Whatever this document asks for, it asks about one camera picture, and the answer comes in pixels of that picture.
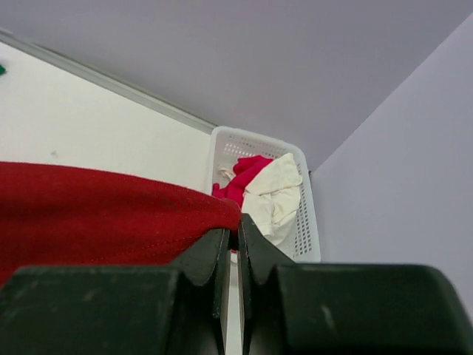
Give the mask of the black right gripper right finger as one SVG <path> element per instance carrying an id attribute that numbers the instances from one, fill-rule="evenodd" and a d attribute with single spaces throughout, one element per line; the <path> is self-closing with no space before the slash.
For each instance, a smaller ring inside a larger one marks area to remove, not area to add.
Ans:
<path id="1" fill-rule="evenodd" d="M 283 354 L 283 320 L 278 266 L 293 261 L 262 236 L 249 214 L 237 232 L 239 309 L 244 354 Z"/>

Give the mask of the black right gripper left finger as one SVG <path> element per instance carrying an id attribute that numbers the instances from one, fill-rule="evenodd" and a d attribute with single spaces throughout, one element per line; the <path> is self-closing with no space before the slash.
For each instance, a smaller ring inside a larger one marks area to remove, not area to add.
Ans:
<path id="1" fill-rule="evenodd" d="M 213 229 L 171 263 L 179 271 L 166 354 L 224 354 L 230 282 L 227 229 Z"/>

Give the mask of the dark red t shirt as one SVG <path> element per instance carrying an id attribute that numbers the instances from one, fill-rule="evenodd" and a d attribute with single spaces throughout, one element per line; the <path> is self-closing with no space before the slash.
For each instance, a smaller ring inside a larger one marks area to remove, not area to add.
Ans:
<path id="1" fill-rule="evenodd" d="M 164 265 L 213 229 L 232 201 L 93 169 L 1 164 L 1 281 L 24 266 Z"/>

